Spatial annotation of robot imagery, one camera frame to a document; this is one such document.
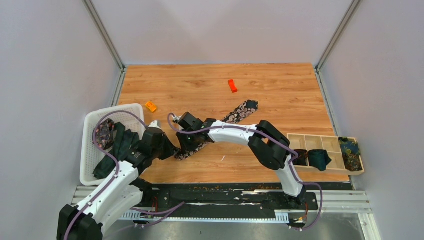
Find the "black pink rose tie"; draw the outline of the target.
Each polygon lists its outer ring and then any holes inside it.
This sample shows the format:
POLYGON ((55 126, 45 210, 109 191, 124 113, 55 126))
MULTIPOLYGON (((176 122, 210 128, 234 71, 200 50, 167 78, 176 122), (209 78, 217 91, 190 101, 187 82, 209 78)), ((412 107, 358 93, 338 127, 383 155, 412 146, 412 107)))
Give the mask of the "black pink rose tie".
MULTIPOLYGON (((221 121, 228 124, 239 124, 242 120, 246 119, 258 110, 259 102, 256 100, 246 100, 241 105, 236 107, 233 111, 226 115, 221 121)), ((205 148, 211 142, 194 142, 189 140, 186 134, 176 133, 180 148, 177 148, 174 153, 174 158, 178 161, 185 160, 195 153, 205 148)))

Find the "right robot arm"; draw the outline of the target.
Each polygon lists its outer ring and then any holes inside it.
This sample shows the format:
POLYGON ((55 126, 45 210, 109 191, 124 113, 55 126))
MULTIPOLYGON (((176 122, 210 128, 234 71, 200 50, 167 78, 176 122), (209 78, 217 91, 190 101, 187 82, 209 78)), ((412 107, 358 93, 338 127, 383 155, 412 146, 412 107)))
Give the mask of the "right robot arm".
POLYGON ((298 154, 290 149, 288 138, 270 122, 261 120, 258 124, 239 125, 214 118, 202 121, 189 112, 178 117, 173 115, 172 122, 178 125, 176 136, 183 157, 211 143, 248 146, 260 164, 275 171, 286 194, 286 204, 298 209, 305 203, 306 190, 292 164, 298 154))

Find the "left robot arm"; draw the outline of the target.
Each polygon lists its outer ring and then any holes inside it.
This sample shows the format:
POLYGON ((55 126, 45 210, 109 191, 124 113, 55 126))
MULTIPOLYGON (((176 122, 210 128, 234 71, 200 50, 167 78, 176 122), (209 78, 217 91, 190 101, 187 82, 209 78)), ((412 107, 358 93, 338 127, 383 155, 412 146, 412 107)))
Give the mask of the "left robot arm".
POLYGON ((140 179, 155 159, 174 155, 175 146, 158 126, 149 126, 140 141, 128 150, 112 173, 76 206, 59 213, 58 240, 101 240, 126 211, 153 201, 151 184, 140 179))

